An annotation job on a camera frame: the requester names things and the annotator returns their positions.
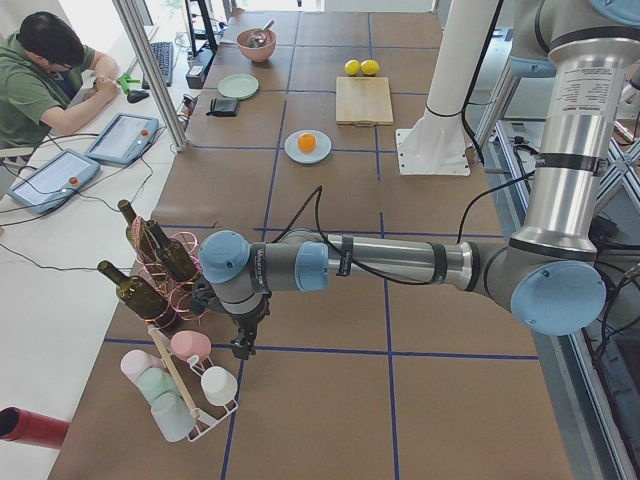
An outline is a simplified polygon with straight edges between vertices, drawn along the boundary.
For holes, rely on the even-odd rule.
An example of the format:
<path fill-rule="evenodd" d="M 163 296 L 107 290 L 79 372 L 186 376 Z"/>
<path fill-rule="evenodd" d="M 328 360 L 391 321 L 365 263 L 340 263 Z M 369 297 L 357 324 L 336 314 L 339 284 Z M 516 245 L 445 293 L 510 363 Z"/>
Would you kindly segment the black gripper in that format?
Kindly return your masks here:
<path fill-rule="evenodd" d="M 238 336 L 230 342 L 235 358 L 248 360 L 256 354 L 255 340 L 258 324 L 270 314 L 271 294 L 252 294 L 246 301 L 238 304 L 223 302 L 207 280 L 198 280 L 191 287 L 191 312 L 203 314 L 206 309 L 225 314 L 231 318 L 238 329 Z"/>

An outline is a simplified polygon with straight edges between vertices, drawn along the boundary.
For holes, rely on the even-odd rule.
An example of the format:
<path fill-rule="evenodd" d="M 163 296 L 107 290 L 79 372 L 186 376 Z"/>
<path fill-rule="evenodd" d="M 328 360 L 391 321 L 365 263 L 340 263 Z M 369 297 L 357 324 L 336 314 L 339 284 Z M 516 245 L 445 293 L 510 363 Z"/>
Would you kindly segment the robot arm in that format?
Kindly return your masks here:
<path fill-rule="evenodd" d="M 606 171 L 627 68 L 639 58 L 635 1 L 521 1 L 514 63 L 540 65 L 554 85 L 524 224 L 506 244 L 392 241 L 287 228 L 271 243 L 233 231 L 207 237 L 189 307 L 228 315 L 236 357 L 254 353 L 273 292 L 324 289 L 369 273 L 406 285 L 450 284 L 492 299 L 528 328 L 574 333 L 602 311 L 606 288 L 588 232 Z"/>

